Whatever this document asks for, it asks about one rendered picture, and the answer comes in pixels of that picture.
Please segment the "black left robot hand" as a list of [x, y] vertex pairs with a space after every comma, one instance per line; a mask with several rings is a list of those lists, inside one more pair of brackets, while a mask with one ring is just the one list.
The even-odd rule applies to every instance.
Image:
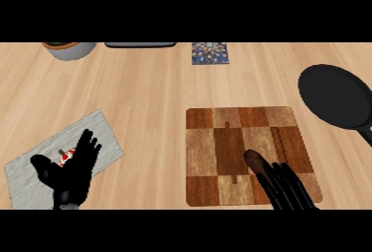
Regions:
[[76, 153], [64, 166], [60, 166], [45, 155], [32, 157], [32, 164], [39, 174], [40, 182], [54, 190], [54, 209], [60, 205], [77, 204], [79, 207], [88, 199], [94, 167], [102, 145], [86, 129], [80, 136]]

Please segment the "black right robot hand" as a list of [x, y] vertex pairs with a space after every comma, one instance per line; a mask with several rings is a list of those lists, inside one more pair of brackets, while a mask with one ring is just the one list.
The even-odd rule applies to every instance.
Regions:
[[271, 200], [275, 210], [317, 211], [314, 199], [302, 179], [283, 162], [263, 163], [265, 172], [256, 174], [259, 183]]

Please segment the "brown sweet potato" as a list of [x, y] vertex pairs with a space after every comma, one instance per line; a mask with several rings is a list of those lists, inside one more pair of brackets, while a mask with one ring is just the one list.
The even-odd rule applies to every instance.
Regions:
[[244, 152], [244, 161], [255, 173], [266, 173], [265, 165], [268, 164], [266, 159], [256, 150], [247, 150]]

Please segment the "checkered wooden cutting board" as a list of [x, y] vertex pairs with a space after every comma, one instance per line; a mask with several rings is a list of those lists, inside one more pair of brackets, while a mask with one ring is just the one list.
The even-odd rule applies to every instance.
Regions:
[[288, 106], [187, 110], [187, 203], [193, 207], [266, 205], [243, 154], [293, 167], [315, 202], [324, 199], [294, 110]]

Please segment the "black frying pan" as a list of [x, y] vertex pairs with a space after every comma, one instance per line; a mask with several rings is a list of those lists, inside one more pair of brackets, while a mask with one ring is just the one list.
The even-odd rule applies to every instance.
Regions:
[[355, 130], [372, 147], [372, 90], [343, 68], [311, 66], [299, 78], [303, 102], [330, 125]]

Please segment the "red and white apple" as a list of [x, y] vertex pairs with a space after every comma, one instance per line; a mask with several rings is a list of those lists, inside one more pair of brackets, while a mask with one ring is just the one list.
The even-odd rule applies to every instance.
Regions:
[[69, 151], [60, 150], [58, 151], [61, 158], [60, 158], [60, 166], [64, 166], [67, 161], [73, 158], [74, 153], [76, 153], [76, 149], [70, 149]]

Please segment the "grey cloth placemat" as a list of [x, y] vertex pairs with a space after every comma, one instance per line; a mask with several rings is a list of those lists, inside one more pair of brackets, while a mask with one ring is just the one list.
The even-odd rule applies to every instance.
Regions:
[[58, 162], [61, 157], [58, 151], [69, 151], [76, 147], [86, 129], [94, 132], [94, 137], [102, 145], [94, 174], [100, 174], [125, 155], [104, 112], [97, 109], [5, 165], [14, 210], [52, 208], [52, 189], [39, 180], [39, 174], [32, 165], [32, 156], [45, 155], [54, 162]]

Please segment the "grey pot with orange rim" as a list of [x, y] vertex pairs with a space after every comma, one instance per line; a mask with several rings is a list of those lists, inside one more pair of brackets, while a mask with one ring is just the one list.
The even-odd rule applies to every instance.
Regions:
[[52, 56], [63, 61], [71, 61], [83, 58], [95, 49], [95, 42], [45, 42], [43, 46]]

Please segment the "dark grey flat tray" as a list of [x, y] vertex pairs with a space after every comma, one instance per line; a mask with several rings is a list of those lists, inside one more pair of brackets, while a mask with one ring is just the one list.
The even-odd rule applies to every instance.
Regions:
[[110, 48], [164, 48], [176, 44], [178, 42], [105, 42]]

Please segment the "blue patterned box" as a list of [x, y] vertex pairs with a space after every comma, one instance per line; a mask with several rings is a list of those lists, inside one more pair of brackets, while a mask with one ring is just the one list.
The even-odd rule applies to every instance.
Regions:
[[193, 64], [229, 64], [228, 44], [225, 42], [193, 43]]

